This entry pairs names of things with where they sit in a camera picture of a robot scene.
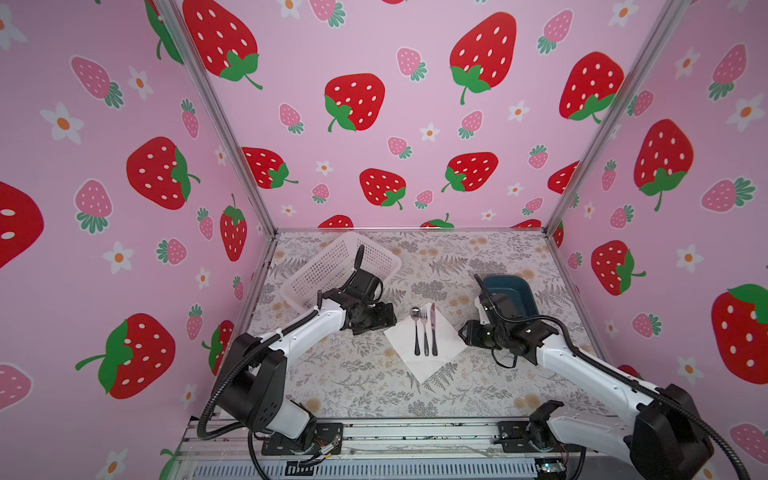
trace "pink strawberry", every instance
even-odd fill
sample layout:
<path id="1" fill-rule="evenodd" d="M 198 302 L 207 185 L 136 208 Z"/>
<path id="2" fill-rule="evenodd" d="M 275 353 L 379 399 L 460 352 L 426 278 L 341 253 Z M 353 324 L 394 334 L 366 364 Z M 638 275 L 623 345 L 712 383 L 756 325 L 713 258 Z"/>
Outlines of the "pink strawberry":
<path id="1" fill-rule="evenodd" d="M 0 412 L 27 398 L 33 383 L 24 370 L 13 363 L 0 362 Z"/>
<path id="2" fill-rule="evenodd" d="M 544 26 L 544 36 L 538 39 L 538 53 L 540 55 L 549 55 L 549 52 L 555 50 L 558 42 L 565 40 L 565 37 L 571 30 L 571 23 L 573 21 L 573 10 L 567 8 L 552 17 Z"/>
<path id="3" fill-rule="evenodd" d="M 187 248 L 175 238 L 166 241 L 163 239 L 157 244 L 157 259 L 163 263 L 178 265 L 187 258 Z"/>
<path id="4" fill-rule="evenodd" d="M 232 288 L 235 289 L 235 298 L 238 300 L 243 299 L 243 281 L 240 279 L 239 276 L 235 276 L 235 279 L 232 280 Z"/>
<path id="5" fill-rule="evenodd" d="M 301 123 L 301 115 L 295 108 L 288 104 L 280 105 L 280 121 L 288 127 L 288 131 L 292 134 L 301 135 L 304 131 L 304 124 Z"/>
<path id="6" fill-rule="evenodd" d="M 413 155 L 413 150 L 408 146 L 408 142 L 402 138 L 390 137 L 386 144 L 389 147 L 389 153 L 392 155 L 397 155 L 400 158 L 408 158 Z"/>
<path id="7" fill-rule="evenodd" d="M 214 238 L 214 220 L 208 216 L 208 210 L 200 207 L 197 211 L 197 221 L 200 223 L 200 233 L 205 240 Z"/>
<path id="8" fill-rule="evenodd" d="M 576 270 L 578 267 L 581 266 L 581 253 L 579 252 L 573 252 L 568 257 L 568 266 L 572 268 L 573 270 Z"/>
<path id="9" fill-rule="evenodd" d="M 718 101 L 725 98 L 733 89 L 733 83 L 738 80 L 746 69 L 746 45 L 734 45 L 720 60 L 712 73 L 713 84 L 710 85 L 710 100 Z"/>
<path id="10" fill-rule="evenodd" d="M 310 0 L 312 5 L 312 11 L 315 12 L 315 16 L 321 22 L 328 21 L 328 26 L 331 28 L 338 28 L 344 25 L 344 12 L 341 2 L 336 0 Z"/>
<path id="11" fill-rule="evenodd" d="M 701 206 L 719 214 L 730 211 L 733 207 L 743 207 L 754 198 L 757 187 L 751 180 L 739 177 L 736 181 L 724 179 L 712 186 L 702 197 Z"/>
<path id="12" fill-rule="evenodd" d="M 458 130 L 458 135 L 460 138 L 468 140 L 475 135 L 476 131 L 480 130 L 481 126 L 482 112 L 480 110 L 475 110 L 471 114 L 464 117 L 464 120 L 462 120 L 462 126 Z"/>
<path id="13" fill-rule="evenodd" d="M 120 91 L 120 85 L 117 82 L 109 81 L 107 71 L 93 60 L 72 55 L 69 59 L 72 71 L 77 75 L 83 88 L 91 94 L 93 98 L 103 100 L 108 107 L 119 110 L 125 103 L 123 101 L 123 92 Z"/>
<path id="14" fill-rule="evenodd" d="M 761 431 L 751 423 L 733 427 L 730 437 L 740 449 L 763 465 L 768 465 L 768 432 Z"/>
<path id="15" fill-rule="evenodd" d="M 416 202 L 414 203 L 414 205 L 416 205 L 416 208 L 418 208 L 419 210 L 424 210 L 432 202 L 432 198 L 434 198 L 434 196 L 432 195 L 432 191 L 424 190 L 420 194 L 416 195 Z"/>
<path id="16" fill-rule="evenodd" d="M 318 184 L 312 189 L 312 200 L 316 204 L 324 204 L 329 196 L 330 192 L 325 184 Z"/>
<path id="17" fill-rule="evenodd" d="M 634 217 L 634 208 L 631 205 L 624 205 L 624 208 L 619 207 L 611 215 L 609 223 L 613 228 L 624 228 L 627 223 L 632 223 Z"/>
<path id="18" fill-rule="evenodd" d="M 410 77 L 411 81 L 421 81 L 427 75 L 427 64 L 422 61 L 422 54 L 412 48 L 400 48 L 397 51 L 397 66 L 400 73 Z"/>
<path id="19" fill-rule="evenodd" d="M 91 178 L 85 181 L 74 196 L 74 205 L 80 210 L 74 217 L 80 223 L 81 230 L 94 235 L 109 227 L 107 217 L 112 215 L 112 200 L 98 180 Z"/>
<path id="20" fill-rule="evenodd" d="M 195 303 L 189 311 L 189 316 L 187 319 L 187 338 L 193 342 L 203 328 L 203 307 Z"/>
<path id="21" fill-rule="evenodd" d="M 661 335 L 661 322 L 653 313 L 641 313 L 632 320 L 632 328 L 647 339 Z"/>
<path id="22" fill-rule="evenodd" d="M 189 98 L 185 98 L 181 102 L 181 121 L 187 128 L 190 137 L 197 138 L 197 132 L 200 131 L 200 123 L 197 121 L 194 108 L 192 108 L 192 102 Z"/>
<path id="23" fill-rule="evenodd" d="M 616 180 L 616 161 L 611 158 L 608 163 L 605 164 L 605 172 L 603 172 L 603 192 L 607 192 L 611 189 L 611 186 Z"/>
<path id="24" fill-rule="evenodd" d="M 529 155 L 531 155 L 531 158 L 528 159 L 528 163 L 536 170 L 542 168 L 549 159 L 547 148 L 544 145 L 536 145 L 536 147 L 531 149 Z"/>
<path id="25" fill-rule="evenodd" d="M 523 215 L 533 215 L 533 213 L 541 208 L 541 204 L 544 203 L 544 199 L 539 197 L 535 198 L 528 203 L 525 204 L 525 208 L 523 209 Z"/>
<path id="26" fill-rule="evenodd" d="M 654 94 L 648 90 L 643 90 L 640 94 L 634 96 L 627 108 L 627 115 L 630 117 L 640 117 L 650 104 L 654 103 Z"/>

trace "knife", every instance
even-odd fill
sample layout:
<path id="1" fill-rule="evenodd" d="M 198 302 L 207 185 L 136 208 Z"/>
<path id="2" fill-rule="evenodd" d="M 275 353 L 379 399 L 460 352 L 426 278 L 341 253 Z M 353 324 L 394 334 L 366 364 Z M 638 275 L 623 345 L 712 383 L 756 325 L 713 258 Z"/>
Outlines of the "knife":
<path id="1" fill-rule="evenodd" d="M 430 317 L 432 319 L 432 356 L 437 356 L 437 339 L 435 338 L 435 302 L 432 302 Z"/>

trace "white plastic basket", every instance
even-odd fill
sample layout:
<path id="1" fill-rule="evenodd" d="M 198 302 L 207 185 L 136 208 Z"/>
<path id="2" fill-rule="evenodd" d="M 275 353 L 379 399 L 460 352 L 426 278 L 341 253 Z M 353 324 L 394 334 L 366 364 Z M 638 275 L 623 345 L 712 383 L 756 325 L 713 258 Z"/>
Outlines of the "white plastic basket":
<path id="1" fill-rule="evenodd" d="M 317 304 L 317 290 L 340 288 L 355 269 L 355 255 L 366 246 L 360 268 L 382 279 L 384 286 L 400 270 L 402 261 L 378 243 L 355 232 L 347 232 L 315 255 L 280 287 L 280 295 L 301 313 Z"/>

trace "white napkin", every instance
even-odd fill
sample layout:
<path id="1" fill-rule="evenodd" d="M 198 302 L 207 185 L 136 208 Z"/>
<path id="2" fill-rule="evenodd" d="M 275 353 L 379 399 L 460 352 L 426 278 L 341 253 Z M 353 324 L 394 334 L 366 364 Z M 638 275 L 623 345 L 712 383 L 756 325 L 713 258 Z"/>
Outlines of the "white napkin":
<path id="1" fill-rule="evenodd" d="M 422 311 L 431 312 L 431 303 L 422 307 Z M 424 355 L 424 324 L 416 320 L 419 328 L 419 350 L 420 356 L 413 354 L 415 346 L 415 332 L 413 328 L 414 320 L 410 313 L 405 319 L 397 322 L 397 325 L 387 329 L 384 332 L 387 340 L 400 355 L 402 361 L 411 370 L 413 376 L 419 383 L 427 380 L 432 374 L 440 370 L 440 367 L 454 359 L 461 351 L 466 348 L 464 341 L 458 336 L 458 332 L 453 325 L 445 319 L 440 310 L 435 309 L 435 337 L 437 339 L 438 355 L 432 356 L 432 323 L 427 322 L 427 339 L 429 341 L 429 356 Z"/>

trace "wall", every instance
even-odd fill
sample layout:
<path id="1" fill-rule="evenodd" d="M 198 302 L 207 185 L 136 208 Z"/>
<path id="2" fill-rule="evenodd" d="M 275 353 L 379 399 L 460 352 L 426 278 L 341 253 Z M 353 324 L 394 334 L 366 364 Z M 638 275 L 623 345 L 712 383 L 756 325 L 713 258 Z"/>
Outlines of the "wall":
<path id="1" fill-rule="evenodd" d="M 768 476 L 766 20 L 764 2 L 689 8 L 566 214 L 559 250 L 612 363 L 690 392 L 752 478 Z M 629 276 L 630 253 L 645 276 Z M 735 478 L 716 452 L 701 478 Z"/>
<path id="2" fill-rule="evenodd" d="M 146 4 L 14 0 L 0 20 L 0 478 L 162 478 L 214 381 L 201 342 L 237 319 L 266 236 Z"/>
<path id="3" fill-rule="evenodd" d="M 292 228 L 546 222 L 664 4 L 177 2 Z"/>

